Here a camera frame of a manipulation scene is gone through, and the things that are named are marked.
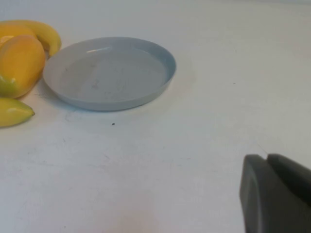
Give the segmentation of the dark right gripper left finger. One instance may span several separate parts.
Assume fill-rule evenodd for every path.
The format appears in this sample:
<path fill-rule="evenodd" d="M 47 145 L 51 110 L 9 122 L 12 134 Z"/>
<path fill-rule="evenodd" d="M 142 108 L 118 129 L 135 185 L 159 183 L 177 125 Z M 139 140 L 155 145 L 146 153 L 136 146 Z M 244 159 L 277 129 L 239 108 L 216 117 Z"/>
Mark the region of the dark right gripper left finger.
<path fill-rule="evenodd" d="M 243 161 L 240 200 L 247 233 L 309 233 L 311 188 L 289 188 L 267 159 Z"/>

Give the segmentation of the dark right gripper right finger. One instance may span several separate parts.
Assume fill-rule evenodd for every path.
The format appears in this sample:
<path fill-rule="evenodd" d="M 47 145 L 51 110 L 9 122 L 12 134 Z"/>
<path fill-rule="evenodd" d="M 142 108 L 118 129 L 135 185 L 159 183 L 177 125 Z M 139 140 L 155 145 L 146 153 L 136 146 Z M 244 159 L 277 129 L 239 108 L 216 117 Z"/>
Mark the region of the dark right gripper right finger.
<path fill-rule="evenodd" d="M 269 154 L 268 164 L 289 188 L 310 188 L 311 170 L 280 154 Z"/>

